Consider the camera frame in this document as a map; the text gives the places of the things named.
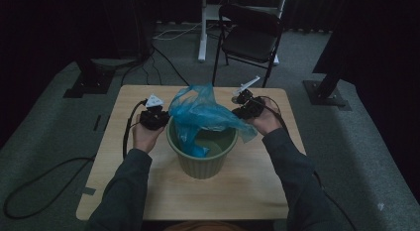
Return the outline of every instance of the black curtain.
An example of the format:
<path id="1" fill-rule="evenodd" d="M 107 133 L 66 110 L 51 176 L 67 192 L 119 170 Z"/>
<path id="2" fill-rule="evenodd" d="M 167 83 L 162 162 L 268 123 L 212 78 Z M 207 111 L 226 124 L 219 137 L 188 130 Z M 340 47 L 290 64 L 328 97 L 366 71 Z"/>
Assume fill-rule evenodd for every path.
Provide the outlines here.
<path id="1" fill-rule="evenodd" d="M 399 170 L 420 198 L 419 0 L 350 0 L 315 68 L 355 85 Z"/>

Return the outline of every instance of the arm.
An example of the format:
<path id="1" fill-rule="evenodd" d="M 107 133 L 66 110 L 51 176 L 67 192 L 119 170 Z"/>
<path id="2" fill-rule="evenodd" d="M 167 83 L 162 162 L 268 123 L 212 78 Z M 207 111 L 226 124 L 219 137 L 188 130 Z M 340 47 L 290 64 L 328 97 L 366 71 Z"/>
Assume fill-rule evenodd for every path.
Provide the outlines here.
<path id="1" fill-rule="evenodd" d="M 268 99 L 265 105 L 274 110 Z M 302 155 L 268 110 L 248 121 L 264 135 L 264 143 L 274 170 L 281 180 L 289 213 L 288 230 L 338 230 L 327 198 L 313 176 L 314 165 Z"/>
<path id="2" fill-rule="evenodd" d="M 152 164 L 149 152 L 163 129 L 151 131 L 140 124 L 133 128 L 134 148 L 107 184 L 102 202 L 90 216 L 86 230 L 141 229 Z"/>

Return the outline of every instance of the plastic bag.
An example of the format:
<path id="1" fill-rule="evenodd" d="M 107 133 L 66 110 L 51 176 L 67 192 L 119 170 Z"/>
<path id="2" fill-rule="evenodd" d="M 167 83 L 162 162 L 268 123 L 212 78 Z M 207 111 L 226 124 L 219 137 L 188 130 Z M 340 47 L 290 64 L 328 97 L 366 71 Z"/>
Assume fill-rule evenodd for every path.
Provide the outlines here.
<path id="1" fill-rule="evenodd" d="M 197 94 L 181 100 L 181 97 L 191 90 Z M 179 90 L 170 103 L 168 112 L 173 117 L 182 151 L 197 158 L 205 158 L 208 152 L 207 148 L 199 147 L 194 142 L 200 129 L 223 131 L 227 128 L 236 128 L 244 143 L 258 133 L 254 126 L 247 124 L 232 111 L 216 103 L 211 83 L 190 85 Z"/>

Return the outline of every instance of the wooden table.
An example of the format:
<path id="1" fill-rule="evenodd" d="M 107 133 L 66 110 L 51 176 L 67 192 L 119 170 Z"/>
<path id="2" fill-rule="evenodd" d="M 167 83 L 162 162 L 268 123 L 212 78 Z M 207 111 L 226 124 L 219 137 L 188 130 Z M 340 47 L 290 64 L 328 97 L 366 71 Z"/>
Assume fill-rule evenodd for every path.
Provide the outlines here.
<path id="1" fill-rule="evenodd" d="M 125 85 L 121 88 L 107 129 L 90 172 L 76 216 L 89 219 L 99 205 L 105 186 L 123 161 L 123 135 L 134 106 L 154 93 L 163 99 L 167 110 L 173 96 L 184 86 Z M 234 87 L 215 87 L 216 101 L 234 109 L 231 102 Z M 250 88 L 254 96 L 267 95 L 280 107 L 291 138 L 301 153 L 302 141 L 287 95 L 282 89 Z M 145 110 L 139 107 L 136 114 Z M 128 148 L 132 148 L 130 135 Z M 150 153 L 153 163 L 145 220 L 244 220 L 286 218 L 288 207 L 281 182 L 275 174 L 268 153 L 258 135 L 244 144 L 238 143 L 226 158 L 221 171 L 208 179 L 195 179 L 181 169 L 175 151 L 165 132 Z"/>

